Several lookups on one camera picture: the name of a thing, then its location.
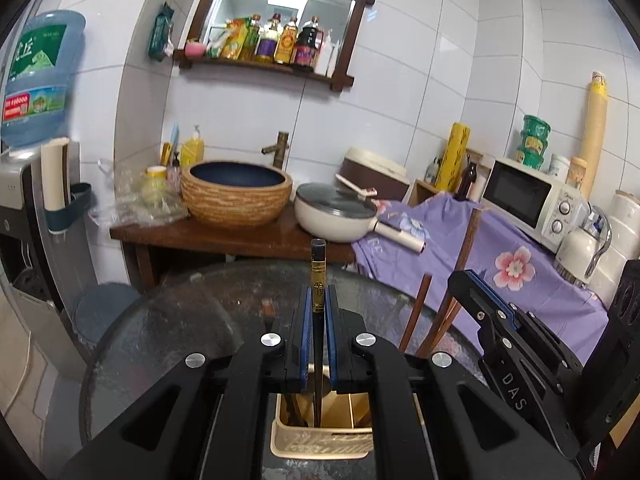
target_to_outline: mirror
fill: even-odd
[[[342,42],[353,5],[353,0],[213,0],[200,40],[208,43],[226,27],[226,20],[260,14],[260,24],[264,26],[278,13],[282,26],[297,17],[298,30],[318,16],[320,28],[331,31],[332,43]]]

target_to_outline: frying pan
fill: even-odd
[[[376,205],[350,190],[315,182],[301,184],[296,191],[294,211],[305,231],[330,242],[354,242],[373,231],[416,253],[424,250],[423,240],[382,223]]]

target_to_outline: blue gripper pad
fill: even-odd
[[[329,359],[329,380],[335,388],[337,381],[338,361],[335,347],[334,306],[329,289],[324,294],[324,319],[326,323],[326,350]]]
[[[513,310],[510,309],[509,305],[500,297],[495,291],[487,285],[480,276],[478,276],[473,270],[464,270],[463,271],[471,280],[485,293],[491,298],[491,300],[495,303],[496,308],[499,308],[504,314],[507,316],[507,320],[515,331],[518,331],[520,328],[520,323],[516,320],[516,315],[513,313]]]
[[[311,346],[311,287],[306,288],[305,319],[302,322],[302,341],[300,344],[300,380],[306,384],[309,377],[309,350]]]

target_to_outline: woven bowl basin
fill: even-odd
[[[182,196],[190,213],[216,227],[255,227],[275,220],[289,202],[291,177],[277,168],[210,160],[187,168]]]

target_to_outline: brass faucet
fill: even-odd
[[[262,154],[266,155],[267,153],[274,153],[273,155],[273,166],[282,169],[282,164],[284,162],[284,154],[287,151],[289,145],[287,141],[289,140],[289,132],[278,132],[278,142],[272,144],[271,146],[265,146],[262,149]]]

